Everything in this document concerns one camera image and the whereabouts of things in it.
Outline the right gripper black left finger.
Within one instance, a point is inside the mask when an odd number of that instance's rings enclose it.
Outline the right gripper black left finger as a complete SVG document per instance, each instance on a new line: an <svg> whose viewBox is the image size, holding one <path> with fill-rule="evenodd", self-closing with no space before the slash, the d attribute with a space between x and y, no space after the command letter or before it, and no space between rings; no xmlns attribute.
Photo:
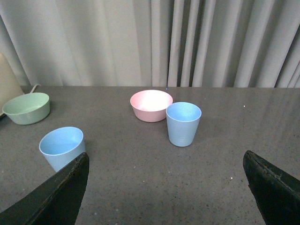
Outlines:
<svg viewBox="0 0 300 225"><path fill-rule="evenodd" d="M82 153L0 214L2 225L73 225L86 190L89 157Z"/></svg>

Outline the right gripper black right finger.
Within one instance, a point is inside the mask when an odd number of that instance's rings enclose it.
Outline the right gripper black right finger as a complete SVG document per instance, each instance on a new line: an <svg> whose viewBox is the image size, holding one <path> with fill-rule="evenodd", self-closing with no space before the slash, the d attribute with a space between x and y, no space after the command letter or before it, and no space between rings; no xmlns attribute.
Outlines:
<svg viewBox="0 0 300 225"><path fill-rule="evenodd" d="M243 157L248 186L267 225L300 223L300 181L248 150Z"/></svg>

